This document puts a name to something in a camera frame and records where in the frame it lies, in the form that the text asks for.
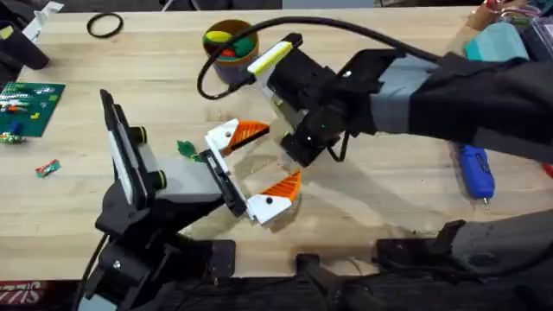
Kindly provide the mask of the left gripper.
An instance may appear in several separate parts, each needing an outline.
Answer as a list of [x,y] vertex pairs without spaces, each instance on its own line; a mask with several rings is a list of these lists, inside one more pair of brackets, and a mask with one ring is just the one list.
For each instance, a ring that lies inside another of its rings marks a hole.
[[270,126],[258,121],[232,119],[209,130],[205,136],[209,149],[198,155],[199,161],[184,158],[158,160],[148,145],[143,126],[129,128],[130,143],[146,183],[154,197],[175,204],[224,201],[237,216],[247,213],[251,220],[263,225],[293,206],[300,192],[302,171],[266,188],[245,201],[230,179],[223,157],[270,132]]

